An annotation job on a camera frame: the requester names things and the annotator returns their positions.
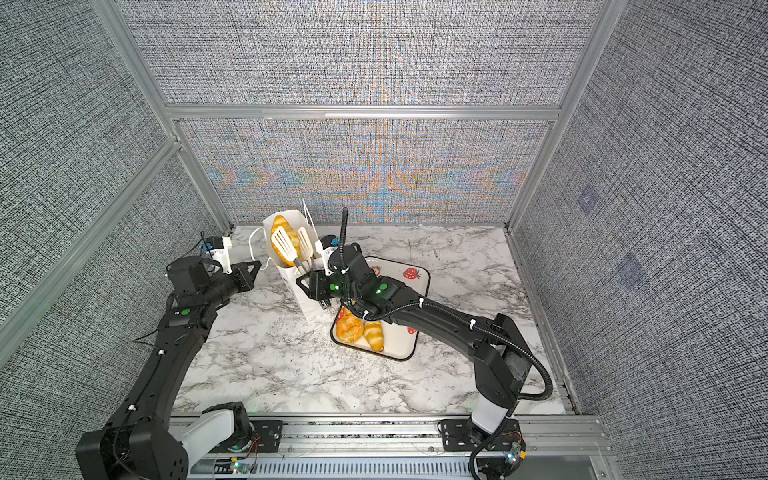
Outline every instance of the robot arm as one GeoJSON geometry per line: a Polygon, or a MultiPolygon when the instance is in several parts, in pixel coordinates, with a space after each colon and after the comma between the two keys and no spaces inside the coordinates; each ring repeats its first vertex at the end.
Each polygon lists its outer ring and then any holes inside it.
{"type": "MultiPolygon", "coordinates": [[[[472,420],[463,422],[477,445],[470,455],[472,464],[477,452],[501,433],[518,400],[550,396],[552,383],[546,369],[509,317],[470,316],[419,295],[397,279],[376,277],[359,247],[344,248],[346,218],[345,208],[339,248],[326,265],[331,274],[311,271],[297,283],[310,299],[340,298],[365,320],[411,326],[473,361],[481,395],[472,420]],[[531,365],[545,382],[544,391],[533,395],[521,392],[531,365]]],[[[150,345],[149,360],[104,428],[85,433],[78,443],[76,455],[84,480],[183,479],[189,467],[214,446],[241,451],[253,440],[252,425],[240,402],[211,407],[179,438],[167,428],[184,374],[206,341],[217,310],[235,293],[253,289],[261,265],[253,261],[230,266],[228,257],[217,256],[218,245],[206,244],[210,258],[185,257],[168,266],[174,292],[157,326],[155,343],[150,345]],[[211,274],[210,266],[218,271],[211,274]]],[[[474,467],[471,472],[477,478],[474,467]]]]}
{"type": "MultiPolygon", "coordinates": [[[[343,219],[343,236],[345,225],[343,219]]],[[[410,326],[450,345],[473,362],[481,401],[472,413],[472,422],[485,434],[496,430],[518,400],[544,400],[552,393],[546,369],[531,354],[508,316],[471,316],[425,298],[400,280],[377,277],[354,243],[343,248],[340,241],[339,249],[328,259],[327,270],[331,275],[317,270],[296,281],[309,298],[340,298],[363,320],[410,326]],[[538,394],[521,392],[531,366],[545,382],[544,391],[538,394]]]]}
{"type": "Polygon", "coordinates": [[[258,261],[236,263],[231,273],[225,273],[216,260],[185,257],[168,266],[174,292],[157,325],[149,359],[104,428],[85,433],[78,443],[76,456],[85,480],[186,478],[190,465],[217,444],[238,448],[253,438],[247,412],[239,402],[208,409],[178,439],[168,432],[168,419],[184,374],[208,338],[217,310],[235,293],[253,289],[260,265],[258,261]],[[219,270],[210,275],[210,265],[219,270]]]}

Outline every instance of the strawberry print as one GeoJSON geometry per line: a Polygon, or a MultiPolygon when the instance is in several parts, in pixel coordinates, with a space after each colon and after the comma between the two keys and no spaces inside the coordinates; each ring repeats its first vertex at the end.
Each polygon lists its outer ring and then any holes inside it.
{"type": "Polygon", "coordinates": [[[407,269],[405,272],[402,273],[402,275],[408,280],[416,280],[417,278],[421,278],[422,276],[422,274],[419,273],[419,271],[413,267],[407,269]]]}

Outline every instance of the bread roll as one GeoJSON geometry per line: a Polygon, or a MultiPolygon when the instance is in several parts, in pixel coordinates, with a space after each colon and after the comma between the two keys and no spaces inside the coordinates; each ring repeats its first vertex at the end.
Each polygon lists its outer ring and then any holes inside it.
{"type": "MultiPolygon", "coordinates": [[[[288,237],[290,238],[290,242],[293,244],[293,247],[296,248],[297,256],[301,258],[301,242],[299,241],[299,235],[293,230],[293,228],[290,226],[290,223],[288,223],[288,220],[282,215],[278,215],[275,217],[275,221],[272,223],[272,232],[270,233],[270,239],[272,238],[272,235],[275,233],[275,230],[277,230],[277,227],[282,227],[285,229],[286,233],[288,233],[288,237]]],[[[293,258],[286,258],[283,257],[283,255],[280,253],[280,250],[277,249],[277,245],[275,245],[274,242],[272,242],[272,248],[275,250],[275,253],[277,253],[277,256],[283,259],[283,262],[288,263],[289,266],[293,265],[293,258]]]]}
{"type": "Polygon", "coordinates": [[[382,323],[380,321],[366,322],[363,328],[363,335],[366,336],[366,340],[368,340],[371,350],[374,352],[381,352],[384,350],[384,331],[382,330],[382,323]]]}
{"type": "Polygon", "coordinates": [[[354,343],[362,336],[362,320],[342,307],[336,320],[336,336],[344,343],[354,343]]]}

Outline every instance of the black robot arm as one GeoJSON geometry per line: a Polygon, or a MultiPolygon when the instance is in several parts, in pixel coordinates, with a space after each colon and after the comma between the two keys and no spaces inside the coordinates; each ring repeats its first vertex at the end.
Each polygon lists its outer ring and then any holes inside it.
{"type": "Polygon", "coordinates": [[[520,399],[544,400],[552,393],[546,368],[532,354],[515,323],[506,315],[491,320],[459,312],[425,298],[400,280],[376,276],[356,243],[345,245],[348,210],[342,215],[339,248],[325,270],[308,272],[296,282],[310,299],[336,297],[365,321],[383,320],[410,326],[461,352],[475,365],[475,384],[482,397],[499,410],[482,429],[493,432],[502,410],[513,409],[520,399]],[[521,392],[531,366],[544,380],[540,393],[521,392]]]}
{"type": "MultiPolygon", "coordinates": [[[[215,260],[185,257],[168,266],[174,291],[157,324],[154,345],[148,344],[152,347],[149,359],[104,428],[85,433],[78,443],[76,456],[85,480],[126,475],[151,480],[187,477],[190,463],[197,459],[190,458],[194,454],[168,432],[170,411],[217,310],[235,293],[253,289],[260,265],[258,261],[236,263],[232,273],[224,273],[215,260]],[[211,264],[218,268],[212,275],[207,272],[211,264]]],[[[231,411],[221,440],[229,445],[248,442],[252,432],[242,404],[220,407],[231,411]]]]}

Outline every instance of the spatula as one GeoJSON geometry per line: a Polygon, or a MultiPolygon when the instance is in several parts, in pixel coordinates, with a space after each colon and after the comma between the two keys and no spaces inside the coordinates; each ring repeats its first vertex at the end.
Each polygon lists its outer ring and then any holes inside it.
{"type": "Polygon", "coordinates": [[[293,258],[293,264],[296,265],[296,268],[299,269],[302,274],[306,273],[304,265],[301,264],[299,254],[296,252],[293,242],[290,241],[286,229],[277,227],[275,233],[272,234],[272,243],[277,247],[277,251],[280,252],[280,255],[282,255],[283,258],[293,258]]]}
{"type": "Polygon", "coordinates": [[[301,254],[305,257],[304,260],[310,261],[312,270],[315,269],[315,260],[313,255],[315,250],[312,248],[312,242],[310,242],[310,235],[306,232],[306,228],[300,227],[296,232],[299,235],[299,243],[301,244],[301,254]]]}

